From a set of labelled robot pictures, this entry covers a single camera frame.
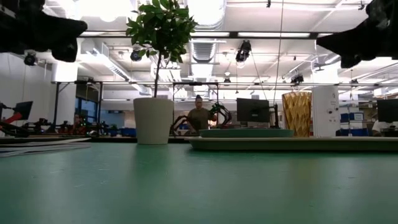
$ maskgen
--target computer monitor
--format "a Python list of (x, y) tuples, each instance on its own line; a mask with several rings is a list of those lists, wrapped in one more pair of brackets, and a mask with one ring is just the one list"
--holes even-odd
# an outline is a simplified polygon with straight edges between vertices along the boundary
[(377, 115), (382, 122), (398, 121), (398, 99), (378, 100)]
[(13, 108), (14, 114), (20, 113), (22, 117), (19, 120), (27, 120), (29, 119), (32, 105), (33, 101), (17, 103), (17, 105), (15, 105), (15, 108)]
[(269, 101), (237, 98), (238, 121), (269, 122)]

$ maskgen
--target person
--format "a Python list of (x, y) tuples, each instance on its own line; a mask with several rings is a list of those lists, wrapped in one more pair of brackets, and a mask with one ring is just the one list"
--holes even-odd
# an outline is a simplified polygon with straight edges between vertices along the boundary
[(203, 99), (200, 95), (197, 95), (195, 99), (195, 108), (189, 111), (188, 119), (188, 127), (193, 134), (197, 133), (199, 130), (208, 129), (208, 121), (216, 121), (217, 116), (215, 114), (211, 115), (208, 109), (203, 108)]
[(373, 128), (372, 128), (373, 136), (381, 137), (382, 136), (381, 132), (383, 129), (392, 128), (392, 127), (398, 128), (398, 121), (394, 121), (392, 123), (387, 123), (387, 122), (382, 122), (382, 121), (376, 120), (376, 122), (373, 124)]

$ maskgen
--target green table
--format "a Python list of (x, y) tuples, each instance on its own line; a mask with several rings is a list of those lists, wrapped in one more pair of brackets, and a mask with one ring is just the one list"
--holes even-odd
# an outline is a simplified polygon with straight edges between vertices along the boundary
[(0, 223), (398, 223), (398, 154), (93, 143), (0, 159)]

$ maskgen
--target air duct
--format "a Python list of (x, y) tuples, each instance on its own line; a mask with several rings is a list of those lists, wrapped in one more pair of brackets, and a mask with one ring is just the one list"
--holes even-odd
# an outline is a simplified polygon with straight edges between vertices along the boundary
[[(190, 16), (199, 23), (195, 30), (215, 31), (221, 30), (224, 23), (226, 0), (185, 0), (185, 4), (189, 6)], [(192, 75), (196, 81), (197, 78), (206, 78), (210, 81), (215, 62), (217, 44), (194, 42), (190, 44), (191, 61), (199, 64), (191, 65)], [(203, 87), (196, 86), (193, 91), (206, 92)]]

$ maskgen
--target gold vase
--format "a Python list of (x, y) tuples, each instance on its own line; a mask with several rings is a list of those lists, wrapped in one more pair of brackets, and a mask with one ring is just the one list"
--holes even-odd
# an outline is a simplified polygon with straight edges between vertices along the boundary
[(311, 125), (311, 93), (291, 92), (282, 95), (286, 128), (295, 137), (309, 137)]

